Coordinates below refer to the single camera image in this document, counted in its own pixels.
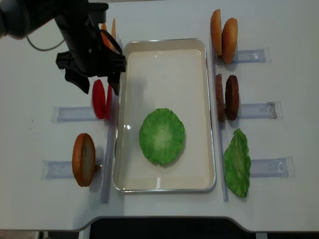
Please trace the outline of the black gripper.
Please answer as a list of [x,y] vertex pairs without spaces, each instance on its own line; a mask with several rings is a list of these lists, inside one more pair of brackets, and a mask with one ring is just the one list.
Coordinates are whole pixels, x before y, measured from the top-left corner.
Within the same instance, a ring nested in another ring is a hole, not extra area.
[[[121,73],[126,71],[126,57],[111,34],[99,28],[100,23],[106,22],[106,10],[64,10],[55,17],[55,22],[69,49],[56,57],[57,67],[65,70],[65,80],[88,94],[89,77],[107,77],[118,96]],[[110,41],[112,49],[104,44],[101,32]]]

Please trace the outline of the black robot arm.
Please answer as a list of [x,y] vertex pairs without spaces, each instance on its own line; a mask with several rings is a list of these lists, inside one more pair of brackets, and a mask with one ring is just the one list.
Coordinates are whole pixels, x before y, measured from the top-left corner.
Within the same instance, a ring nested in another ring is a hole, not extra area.
[[106,21],[107,3],[87,0],[2,0],[0,35],[23,39],[54,19],[68,46],[56,65],[65,80],[89,92],[89,78],[107,77],[115,95],[127,62],[116,40],[99,24]]

